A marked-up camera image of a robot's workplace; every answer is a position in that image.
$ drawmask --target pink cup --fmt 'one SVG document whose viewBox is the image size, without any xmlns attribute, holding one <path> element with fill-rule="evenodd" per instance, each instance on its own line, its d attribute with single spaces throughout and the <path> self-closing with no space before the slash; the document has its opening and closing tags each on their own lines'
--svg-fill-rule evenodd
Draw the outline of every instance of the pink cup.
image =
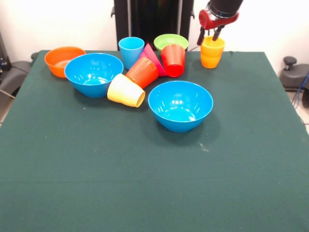
<svg viewBox="0 0 309 232">
<path fill-rule="evenodd" d="M 155 52 L 150 47 L 149 43 L 145 46 L 143 52 L 140 55 L 140 58 L 141 57 L 148 58 L 149 60 L 151 60 L 156 65 L 156 68 L 159 71 L 159 76 L 167 76 L 168 75 L 166 73 L 165 69 L 163 68 L 161 62 L 159 61 L 158 57 L 156 56 Z"/>
</svg>

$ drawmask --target orange cup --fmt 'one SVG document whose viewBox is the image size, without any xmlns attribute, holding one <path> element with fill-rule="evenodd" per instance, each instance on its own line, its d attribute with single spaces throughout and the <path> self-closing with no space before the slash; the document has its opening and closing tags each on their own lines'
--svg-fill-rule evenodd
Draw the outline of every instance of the orange cup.
<svg viewBox="0 0 309 232">
<path fill-rule="evenodd" d="M 126 73 L 126 76 L 141 88 L 145 88 L 159 77 L 159 71 L 151 60 L 141 57 Z"/>
<path fill-rule="evenodd" d="M 78 47 L 60 47 L 45 55 L 45 62 L 53 75 L 66 78 L 64 68 L 72 59 L 86 54 Z"/>
<path fill-rule="evenodd" d="M 212 40 L 212 36 L 204 38 L 201 46 L 201 62 L 205 68 L 214 69 L 218 66 L 224 50 L 225 42 L 218 38 L 216 41 Z"/>
<path fill-rule="evenodd" d="M 185 50 L 178 44 L 170 44 L 161 52 L 164 68 L 168 76 L 178 77 L 183 74 L 185 62 Z"/>
</svg>

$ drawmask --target floor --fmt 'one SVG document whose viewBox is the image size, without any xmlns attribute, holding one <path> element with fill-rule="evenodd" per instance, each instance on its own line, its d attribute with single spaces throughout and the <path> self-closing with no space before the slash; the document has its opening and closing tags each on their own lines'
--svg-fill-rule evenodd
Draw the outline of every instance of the floor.
<svg viewBox="0 0 309 232">
<path fill-rule="evenodd" d="M 287 95 L 289 96 L 289 99 L 292 101 L 295 92 L 287 92 Z M 296 112 L 299 115 L 299 117 L 303 120 L 303 123 L 306 126 L 307 132 L 309 134 L 309 108 L 304 108 L 303 104 L 301 103 L 303 97 L 303 93 L 300 93 L 300 103 L 299 106 L 296 108 Z"/>
<path fill-rule="evenodd" d="M 294 92 L 287 92 L 287 95 L 289 96 L 290 100 L 292 101 L 295 93 Z M 13 99 L 9 100 L 8 103 L 6 104 L 6 106 L 3 109 L 0 109 L 0 127 L 2 125 L 2 122 L 4 121 L 6 115 L 8 114 L 12 104 L 13 104 Z M 301 117 L 301 119 L 303 120 L 307 132 L 309 134 L 309 108 L 304 108 L 302 103 L 300 102 L 299 106 L 296 109 L 296 112 L 298 113 L 298 115 Z"/>
</svg>

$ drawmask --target yellow cup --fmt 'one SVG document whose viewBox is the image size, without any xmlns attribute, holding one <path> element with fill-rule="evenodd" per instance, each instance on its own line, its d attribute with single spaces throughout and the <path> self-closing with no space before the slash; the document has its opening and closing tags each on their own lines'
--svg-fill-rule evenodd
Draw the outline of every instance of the yellow cup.
<svg viewBox="0 0 309 232">
<path fill-rule="evenodd" d="M 118 74 L 112 80 L 107 98 L 131 107 L 140 107 L 145 98 L 145 91 L 123 74 Z"/>
<path fill-rule="evenodd" d="M 208 69 L 214 69 L 218 66 L 221 55 L 224 50 L 225 42 L 218 38 L 216 41 L 212 40 L 212 36 L 204 38 L 201 45 L 201 61 L 202 65 Z"/>
</svg>

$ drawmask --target cup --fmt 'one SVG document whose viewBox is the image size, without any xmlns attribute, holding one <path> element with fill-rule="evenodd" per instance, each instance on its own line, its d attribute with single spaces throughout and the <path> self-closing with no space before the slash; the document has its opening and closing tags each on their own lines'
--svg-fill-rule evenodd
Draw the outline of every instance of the cup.
<svg viewBox="0 0 309 232">
<path fill-rule="evenodd" d="M 129 70 L 143 52 L 145 42 L 138 37 L 126 37 L 119 41 L 120 53 L 125 69 Z"/>
<path fill-rule="evenodd" d="M 207 69 L 214 69 L 218 66 L 223 53 L 225 42 L 218 38 L 212 40 L 212 36 L 207 36 L 201 45 L 201 62 Z"/>
<path fill-rule="evenodd" d="M 145 91 L 123 74 L 118 74 L 108 88 L 107 98 L 113 102 L 138 108 L 144 101 Z"/>
<path fill-rule="evenodd" d="M 145 88 L 159 77 L 159 71 L 151 60 L 141 57 L 126 73 L 126 76 L 141 88 Z"/>
<path fill-rule="evenodd" d="M 141 53 L 140 57 L 146 57 L 155 63 L 156 68 L 159 71 L 159 76 L 167 76 L 166 71 L 164 70 L 161 62 L 159 61 L 158 57 L 156 56 L 153 49 L 150 47 L 149 43 L 145 46 L 144 51 Z"/>
<path fill-rule="evenodd" d="M 166 73 L 170 77 L 178 77 L 183 74 L 185 62 L 185 50 L 178 44 L 170 44 L 163 48 L 161 57 Z"/>
</svg>

